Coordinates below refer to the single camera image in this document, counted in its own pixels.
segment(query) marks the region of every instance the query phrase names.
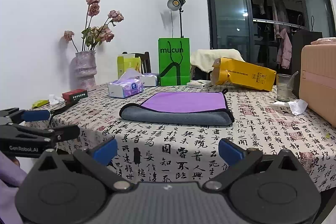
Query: yellow paper bag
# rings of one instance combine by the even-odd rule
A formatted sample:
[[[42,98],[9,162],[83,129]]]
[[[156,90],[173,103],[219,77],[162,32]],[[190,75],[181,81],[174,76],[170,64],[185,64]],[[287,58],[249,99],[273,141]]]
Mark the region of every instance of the yellow paper bag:
[[[271,91],[277,74],[269,68],[232,58],[218,58],[212,66],[214,69],[210,78],[214,85],[230,82],[249,89]]]
[[[128,68],[133,68],[141,73],[141,59],[140,57],[126,58],[124,56],[117,57],[118,65],[118,79],[124,74]]]

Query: wooden chair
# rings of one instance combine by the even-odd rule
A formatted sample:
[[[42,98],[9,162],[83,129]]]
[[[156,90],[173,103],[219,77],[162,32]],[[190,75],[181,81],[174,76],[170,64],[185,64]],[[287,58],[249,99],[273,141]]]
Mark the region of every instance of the wooden chair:
[[[149,52],[145,52],[144,54],[140,54],[140,53],[132,53],[132,54],[135,54],[135,57],[140,57],[141,59],[141,73],[152,72]]]

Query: calligraphy tablecloth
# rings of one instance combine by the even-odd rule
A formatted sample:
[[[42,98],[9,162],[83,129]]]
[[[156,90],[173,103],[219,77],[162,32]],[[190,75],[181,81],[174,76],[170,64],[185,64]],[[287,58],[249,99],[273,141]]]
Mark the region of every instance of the calligraphy tablecloth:
[[[118,154],[109,168],[122,177],[138,181],[198,181],[203,184],[228,168],[218,154],[218,142],[227,138],[243,149],[255,147],[265,154],[290,149],[319,191],[336,186],[336,130],[307,109],[294,116],[286,107],[271,107],[272,92],[228,86],[226,94],[235,122],[229,127],[131,122],[119,117],[126,103],[141,103],[160,91],[219,92],[224,86],[203,90],[186,86],[146,88],[127,99],[108,96],[107,85],[89,92],[67,112],[54,118],[55,125],[77,124],[76,140],[60,143],[68,152],[92,148],[110,136],[116,138]],[[46,128],[48,122],[28,126]]]

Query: blue gripper pad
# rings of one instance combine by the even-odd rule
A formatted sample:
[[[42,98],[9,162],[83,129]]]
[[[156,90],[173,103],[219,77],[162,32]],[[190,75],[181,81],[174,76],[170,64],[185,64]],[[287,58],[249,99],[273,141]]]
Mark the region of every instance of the blue gripper pad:
[[[48,110],[26,110],[21,119],[25,122],[44,121],[48,120],[50,112]]]
[[[91,149],[90,154],[94,160],[104,166],[107,166],[117,154],[117,150],[117,140],[115,138],[111,138]]]
[[[234,165],[245,157],[244,150],[227,139],[219,141],[218,152],[228,165]]]

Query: flower vase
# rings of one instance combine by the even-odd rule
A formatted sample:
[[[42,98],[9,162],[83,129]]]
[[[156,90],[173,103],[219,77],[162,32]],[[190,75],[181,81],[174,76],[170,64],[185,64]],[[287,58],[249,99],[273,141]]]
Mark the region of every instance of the flower vase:
[[[75,75],[78,87],[87,91],[96,89],[95,74],[97,74],[96,51],[83,51],[76,53]]]

